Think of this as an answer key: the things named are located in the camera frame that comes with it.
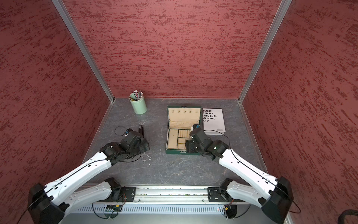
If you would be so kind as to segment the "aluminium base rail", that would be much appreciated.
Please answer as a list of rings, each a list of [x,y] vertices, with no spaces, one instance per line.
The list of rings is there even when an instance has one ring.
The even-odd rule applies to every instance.
[[[208,186],[136,186],[135,188],[136,195],[133,203],[209,203]],[[224,183],[220,188],[226,190],[234,202],[261,205],[269,199],[276,186],[270,185],[264,190],[258,190],[232,181]],[[57,203],[76,202],[84,205],[96,202],[114,203],[108,201],[112,191],[113,189],[108,183],[101,183],[74,193],[65,192],[62,189],[58,193],[53,193],[53,201]]]

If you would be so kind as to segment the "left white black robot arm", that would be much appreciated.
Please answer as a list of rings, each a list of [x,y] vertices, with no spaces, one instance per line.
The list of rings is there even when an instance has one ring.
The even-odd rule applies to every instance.
[[[34,185],[29,191],[28,211],[35,224],[58,224],[71,212],[90,203],[126,200],[122,186],[108,178],[100,184],[80,190],[97,174],[117,163],[134,162],[134,157],[150,149],[141,133],[128,129],[120,143],[110,142],[93,157],[64,176],[46,185]]]

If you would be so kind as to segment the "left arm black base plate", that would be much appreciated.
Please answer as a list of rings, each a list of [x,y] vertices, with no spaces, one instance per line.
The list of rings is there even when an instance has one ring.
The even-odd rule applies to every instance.
[[[117,187],[110,194],[108,201],[133,202],[136,195],[135,187]]]

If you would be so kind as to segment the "left aluminium corner post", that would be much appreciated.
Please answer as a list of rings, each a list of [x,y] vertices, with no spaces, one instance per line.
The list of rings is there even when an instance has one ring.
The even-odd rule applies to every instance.
[[[98,82],[100,83],[103,91],[105,92],[106,96],[108,97],[111,104],[114,103],[115,97],[111,92],[109,86],[107,85],[104,77],[101,74],[100,69],[96,65],[96,62],[91,55],[88,47],[86,46],[83,38],[81,37],[76,25],[74,24],[65,4],[61,0],[52,0],[56,10],[58,11],[60,17],[62,18],[63,22],[65,23],[67,29],[69,30],[70,34],[72,35],[73,39],[75,40],[77,46],[79,47],[80,51],[82,52],[83,56],[85,57],[88,65],[90,66],[92,72],[94,73],[95,77],[97,78]]]

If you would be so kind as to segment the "mint green pencil cup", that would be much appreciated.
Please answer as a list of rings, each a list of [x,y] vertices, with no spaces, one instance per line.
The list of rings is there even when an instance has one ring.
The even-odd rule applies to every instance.
[[[136,114],[144,114],[147,111],[147,106],[145,103],[145,98],[144,96],[142,96],[141,99],[136,100],[135,99],[135,94],[131,93],[129,95],[129,99],[130,99],[130,103],[133,107],[133,110]]]

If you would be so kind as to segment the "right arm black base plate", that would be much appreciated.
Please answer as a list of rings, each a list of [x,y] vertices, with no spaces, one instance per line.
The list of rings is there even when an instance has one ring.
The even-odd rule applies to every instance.
[[[230,203],[233,199],[226,190],[220,187],[208,187],[208,201],[213,203]]]

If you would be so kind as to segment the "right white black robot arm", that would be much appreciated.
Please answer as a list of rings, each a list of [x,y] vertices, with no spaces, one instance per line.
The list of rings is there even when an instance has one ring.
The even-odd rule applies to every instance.
[[[247,184],[227,179],[221,186],[232,200],[242,200],[261,208],[277,224],[284,223],[294,202],[292,186],[285,177],[276,178],[240,157],[228,144],[213,141],[199,126],[192,127],[189,149],[231,170]]]

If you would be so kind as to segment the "right aluminium corner post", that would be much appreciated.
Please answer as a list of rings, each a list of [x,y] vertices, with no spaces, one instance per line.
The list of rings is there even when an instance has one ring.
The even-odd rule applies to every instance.
[[[261,64],[262,64],[262,62],[263,62],[263,60],[264,60],[264,58],[265,58],[265,56],[266,56],[271,44],[272,44],[272,42],[273,42],[273,40],[274,40],[278,30],[279,30],[279,27],[280,27],[285,15],[286,15],[291,3],[292,3],[292,0],[282,0],[281,1],[280,5],[278,7],[278,10],[277,10],[277,12],[275,14],[275,17],[274,17],[274,19],[273,19],[273,21],[272,21],[272,23],[270,25],[270,28],[269,28],[269,30],[267,32],[267,35],[266,35],[266,37],[264,39],[264,42],[263,42],[263,44],[262,44],[262,46],[260,48],[258,56],[257,56],[257,58],[255,60],[255,63],[253,65],[252,69],[251,69],[251,72],[250,72],[249,76],[248,76],[248,79],[245,82],[243,90],[242,90],[242,92],[241,92],[241,94],[240,94],[240,96],[238,98],[240,104],[243,104],[244,99],[245,99],[245,97],[246,97],[246,95],[247,95],[247,93],[248,93],[248,91],[249,91],[249,89],[250,89],[250,87],[251,87],[251,85],[252,85],[252,83],[253,83],[256,75],[257,75],[257,72],[260,69],[260,66],[261,66]]]

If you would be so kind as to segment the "aluminium corner post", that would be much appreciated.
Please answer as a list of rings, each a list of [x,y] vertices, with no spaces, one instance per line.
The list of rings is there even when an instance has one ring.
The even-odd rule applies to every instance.
[[[92,72],[94,73],[95,77],[97,78],[98,82],[100,83],[103,91],[105,92],[106,96],[108,97],[111,104],[114,103],[115,97],[111,92],[109,86],[107,85],[104,77],[101,74],[100,69],[96,65],[96,62],[91,55],[88,47],[86,46],[83,38],[81,37],[76,25],[74,24],[65,4],[61,0],[52,0],[56,10],[58,11],[60,17],[62,18],[63,22],[65,23],[67,29],[69,30],[70,34],[72,35],[73,39],[75,40],[77,46],[79,47],[80,51],[82,52],[83,56],[85,57],[88,65],[90,66]]]
[[[256,75],[257,75],[257,72],[260,69],[260,66],[261,66],[261,64],[262,64],[262,62],[263,62],[263,60],[264,60],[264,58],[265,58],[265,56],[266,56],[271,44],[272,44],[272,42],[273,42],[273,40],[274,40],[278,30],[279,30],[279,27],[280,27],[285,15],[286,15],[291,3],[292,3],[292,0],[282,0],[281,1],[280,5],[278,7],[278,10],[277,10],[277,12],[275,14],[275,17],[274,17],[274,19],[273,19],[273,21],[272,21],[272,23],[270,25],[270,28],[269,28],[269,30],[267,32],[267,35],[266,35],[266,37],[264,39],[264,42],[263,42],[263,44],[262,44],[262,46],[260,48],[258,56],[257,56],[257,58],[255,60],[255,63],[253,65],[252,69],[251,69],[251,72],[250,72],[249,76],[248,76],[248,79],[245,82],[243,90],[242,90],[242,92],[241,92],[241,94],[240,94],[240,96],[238,98],[240,104],[243,104],[244,99],[245,99],[245,97],[246,97],[246,95],[247,95],[247,93],[248,93],[248,91],[249,91],[249,89],[250,89],[250,87],[251,87],[251,85],[252,85],[252,83],[253,83]]]

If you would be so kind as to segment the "white printed paper sheet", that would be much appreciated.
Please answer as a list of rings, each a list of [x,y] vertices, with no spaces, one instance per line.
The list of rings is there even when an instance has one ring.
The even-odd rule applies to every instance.
[[[203,108],[203,129],[207,135],[225,134],[225,123],[221,108]]]

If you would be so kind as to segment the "green jewelry box beige lining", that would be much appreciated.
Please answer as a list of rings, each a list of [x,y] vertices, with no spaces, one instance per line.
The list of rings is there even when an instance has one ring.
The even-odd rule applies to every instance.
[[[199,155],[194,149],[187,149],[187,141],[191,140],[193,126],[203,127],[202,107],[174,106],[167,107],[167,143],[168,155]]]

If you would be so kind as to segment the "coloured pencils bundle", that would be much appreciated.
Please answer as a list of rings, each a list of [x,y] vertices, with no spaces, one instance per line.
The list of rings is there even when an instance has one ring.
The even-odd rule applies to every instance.
[[[138,100],[143,98],[143,93],[140,90],[134,90],[133,94],[134,94],[134,100],[135,101],[138,101]]]

